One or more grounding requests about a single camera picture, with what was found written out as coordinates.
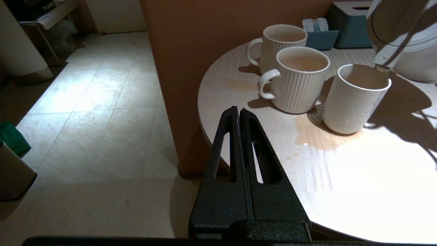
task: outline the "table top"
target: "table top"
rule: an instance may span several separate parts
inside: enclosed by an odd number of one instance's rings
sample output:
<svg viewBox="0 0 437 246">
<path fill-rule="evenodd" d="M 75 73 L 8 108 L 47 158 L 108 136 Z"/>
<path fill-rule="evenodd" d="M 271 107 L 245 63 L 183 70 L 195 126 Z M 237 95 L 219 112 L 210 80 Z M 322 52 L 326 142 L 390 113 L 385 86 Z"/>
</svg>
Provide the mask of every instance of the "table top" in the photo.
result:
<svg viewBox="0 0 437 246">
<path fill-rule="evenodd" d="M 58 4 L 56 8 L 38 18 L 37 21 L 20 21 L 19 23 L 21 25 L 38 25 L 44 30 L 49 30 L 77 6 L 77 0 L 65 0 L 64 3 Z"/>
<path fill-rule="evenodd" d="M 321 119 L 323 103 L 336 70 L 372 66 L 372 49 L 325 51 L 331 66 L 318 102 L 295 115 L 258 96 L 260 73 L 246 47 L 221 56 L 202 80 L 198 110 L 208 142 L 224 110 L 246 108 L 260 120 L 312 222 L 371 241 L 436 244 L 436 85 L 390 73 L 392 86 L 364 128 L 339 136 Z M 222 158 L 229 163 L 229 138 Z"/>
</svg>

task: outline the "plastic bag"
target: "plastic bag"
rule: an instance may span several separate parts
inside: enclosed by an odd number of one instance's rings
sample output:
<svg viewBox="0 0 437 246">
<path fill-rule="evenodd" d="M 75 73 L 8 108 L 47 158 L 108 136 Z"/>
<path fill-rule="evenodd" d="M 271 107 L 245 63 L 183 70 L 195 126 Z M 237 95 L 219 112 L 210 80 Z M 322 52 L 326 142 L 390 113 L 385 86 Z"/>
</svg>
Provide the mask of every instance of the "plastic bag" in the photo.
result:
<svg viewBox="0 0 437 246">
<path fill-rule="evenodd" d="M 73 34 L 76 27 L 70 19 L 62 19 L 47 30 L 45 36 L 56 54 L 72 54 L 75 50 Z"/>
<path fill-rule="evenodd" d="M 0 142 L 5 142 L 20 158 L 31 149 L 23 135 L 9 121 L 0 123 Z"/>
</svg>

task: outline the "mug handle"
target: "mug handle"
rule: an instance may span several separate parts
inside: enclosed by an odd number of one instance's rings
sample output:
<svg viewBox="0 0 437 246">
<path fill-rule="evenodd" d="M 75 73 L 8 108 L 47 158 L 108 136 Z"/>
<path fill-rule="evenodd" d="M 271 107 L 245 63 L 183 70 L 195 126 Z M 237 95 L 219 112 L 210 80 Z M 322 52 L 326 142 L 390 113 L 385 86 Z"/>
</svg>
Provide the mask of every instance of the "mug handle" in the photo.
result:
<svg viewBox="0 0 437 246">
<path fill-rule="evenodd" d="M 250 54 L 249 54 L 250 48 L 251 48 L 254 44 L 258 44 L 258 43 L 262 43 L 262 42 L 263 42 L 263 38 L 257 38 L 257 39 L 254 39 L 254 40 L 250 41 L 249 45 L 248 45 L 247 48 L 246 48 L 247 59 L 249 60 L 249 62 L 250 62 L 252 65 L 260 66 L 260 65 L 258 64 L 257 61 L 255 61 L 254 59 L 250 58 Z"/>
<path fill-rule="evenodd" d="M 269 81 L 274 77 L 280 77 L 280 76 L 281 76 L 281 72 L 276 68 L 268 72 L 265 72 L 258 80 L 258 86 L 257 86 L 258 94 L 265 99 L 275 99 L 276 96 L 274 94 L 272 94 L 271 92 L 263 92 L 263 88 L 266 85 L 267 81 Z"/>
</svg>

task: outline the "blue tissue box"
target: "blue tissue box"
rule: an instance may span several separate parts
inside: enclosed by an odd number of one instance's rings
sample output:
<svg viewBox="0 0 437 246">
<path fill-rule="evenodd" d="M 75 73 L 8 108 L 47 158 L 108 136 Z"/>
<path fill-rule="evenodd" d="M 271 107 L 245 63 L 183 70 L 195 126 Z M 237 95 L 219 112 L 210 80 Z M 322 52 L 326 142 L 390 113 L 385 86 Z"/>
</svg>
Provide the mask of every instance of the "blue tissue box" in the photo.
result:
<svg viewBox="0 0 437 246">
<path fill-rule="evenodd" d="M 317 50 L 329 50 L 334 47 L 338 30 L 324 32 L 308 32 L 306 46 Z"/>
<path fill-rule="evenodd" d="M 326 13 L 329 28 L 339 30 L 337 48 L 371 48 L 366 15 L 372 1 L 335 2 Z"/>
</svg>

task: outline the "white cup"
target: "white cup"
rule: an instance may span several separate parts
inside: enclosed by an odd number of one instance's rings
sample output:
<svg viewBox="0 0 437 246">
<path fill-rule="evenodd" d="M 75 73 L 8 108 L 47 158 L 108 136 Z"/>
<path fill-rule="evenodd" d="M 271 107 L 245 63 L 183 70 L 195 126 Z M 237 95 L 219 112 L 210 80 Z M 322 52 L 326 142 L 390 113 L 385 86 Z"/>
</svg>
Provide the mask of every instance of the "white cup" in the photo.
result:
<svg viewBox="0 0 437 246">
<path fill-rule="evenodd" d="M 292 25 L 273 25 L 264 29 L 263 37 L 250 41 L 246 53 L 249 62 L 260 67 L 264 74 L 276 67 L 276 54 L 283 48 L 293 46 L 305 46 L 308 34 L 302 28 Z M 250 57 L 250 48 L 257 43 L 261 45 L 260 63 Z"/>
<path fill-rule="evenodd" d="M 305 113 L 315 105 L 329 65 L 329 58 L 318 50 L 308 47 L 282 49 L 276 55 L 276 68 L 259 79 L 258 94 L 271 99 L 280 110 Z M 271 91 L 263 92 L 270 79 Z"/>
<path fill-rule="evenodd" d="M 356 64 L 340 67 L 326 98 L 323 121 L 340 134 L 359 131 L 391 85 L 386 74 L 372 67 Z"/>
</svg>

